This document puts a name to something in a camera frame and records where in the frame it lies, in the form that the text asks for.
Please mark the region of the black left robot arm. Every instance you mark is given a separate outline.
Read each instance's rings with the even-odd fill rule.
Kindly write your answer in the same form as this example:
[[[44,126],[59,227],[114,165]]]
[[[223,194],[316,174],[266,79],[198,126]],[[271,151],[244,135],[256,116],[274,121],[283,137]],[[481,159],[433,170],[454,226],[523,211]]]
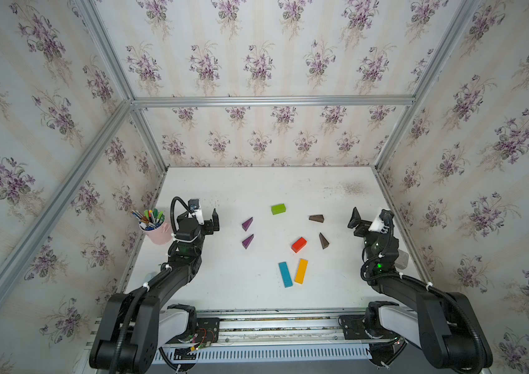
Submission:
[[[161,309],[197,275],[205,237],[220,230],[215,211],[203,224],[188,211],[176,222],[174,242],[161,271],[134,291],[116,293],[107,301],[88,359],[91,368],[145,373],[151,366],[159,347]]]

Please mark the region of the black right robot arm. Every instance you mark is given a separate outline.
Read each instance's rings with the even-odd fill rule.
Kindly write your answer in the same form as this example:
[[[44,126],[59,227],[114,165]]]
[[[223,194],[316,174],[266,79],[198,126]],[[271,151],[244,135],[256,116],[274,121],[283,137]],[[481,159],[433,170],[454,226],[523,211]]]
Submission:
[[[361,279],[387,300],[370,302],[362,316],[340,316],[345,339],[371,339],[370,360],[379,367],[400,355],[402,343],[420,349],[436,369],[480,373],[493,365],[469,299],[398,270],[399,240],[390,210],[382,209],[367,221],[354,209],[347,227],[364,240]]]

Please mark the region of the green rectangular block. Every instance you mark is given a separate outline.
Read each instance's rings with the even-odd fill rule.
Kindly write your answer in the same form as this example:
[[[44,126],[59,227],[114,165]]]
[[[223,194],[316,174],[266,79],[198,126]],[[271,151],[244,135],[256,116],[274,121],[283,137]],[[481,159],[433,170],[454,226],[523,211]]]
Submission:
[[[281,213],[286,213],[286,205],[285,204],[276,204],[274,206],[271,206],[271,212],[272,215],[278,215]]]

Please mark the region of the purple triangle block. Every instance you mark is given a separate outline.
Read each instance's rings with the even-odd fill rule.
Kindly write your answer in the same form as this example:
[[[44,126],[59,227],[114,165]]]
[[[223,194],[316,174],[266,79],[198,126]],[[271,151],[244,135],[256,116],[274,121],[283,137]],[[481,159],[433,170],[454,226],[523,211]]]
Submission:
[[[254,239],[254,234],[248,236],[245,240],[242,241],[242,246],[244,247],[244,249],[248,249],[248,247],[250,246],[250,244],[252,243],[253,239]]]
[[[244,221],[242,224],[241,224],[241,227],[242,229],[247,232],[248,229],[250,228],[251,224],[253,223],[253,218],[248,218],[246,221]]]

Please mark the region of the red rectangular block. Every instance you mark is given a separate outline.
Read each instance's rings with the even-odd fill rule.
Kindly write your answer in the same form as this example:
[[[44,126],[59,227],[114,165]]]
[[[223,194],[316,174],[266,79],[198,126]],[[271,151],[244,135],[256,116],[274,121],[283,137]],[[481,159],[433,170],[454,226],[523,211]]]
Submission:
[[[300,252],[307,244],[307,240],[304,237],[297,239],[291,246],[292,251],[295,253]]]

